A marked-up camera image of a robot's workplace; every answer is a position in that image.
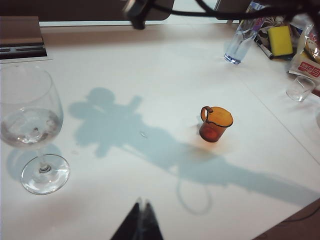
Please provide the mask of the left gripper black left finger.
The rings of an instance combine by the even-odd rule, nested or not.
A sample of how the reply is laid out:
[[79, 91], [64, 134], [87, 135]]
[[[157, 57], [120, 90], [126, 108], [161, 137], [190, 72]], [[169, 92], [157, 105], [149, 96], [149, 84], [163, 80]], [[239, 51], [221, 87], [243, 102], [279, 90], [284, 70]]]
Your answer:
[[142, 199], [139, 197], [128, 212], [122, 223], [119, 225], [111, 240], [133, 240], [138, 230], [138, 223], [141, 216]]

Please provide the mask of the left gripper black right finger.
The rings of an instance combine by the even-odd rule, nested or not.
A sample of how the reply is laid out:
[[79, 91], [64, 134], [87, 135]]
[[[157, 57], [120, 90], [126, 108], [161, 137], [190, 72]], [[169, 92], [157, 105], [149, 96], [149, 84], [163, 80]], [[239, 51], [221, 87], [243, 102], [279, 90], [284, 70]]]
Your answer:
[[154, 208], [149, 201], [144, 208], [144, 239], [164, 240]]

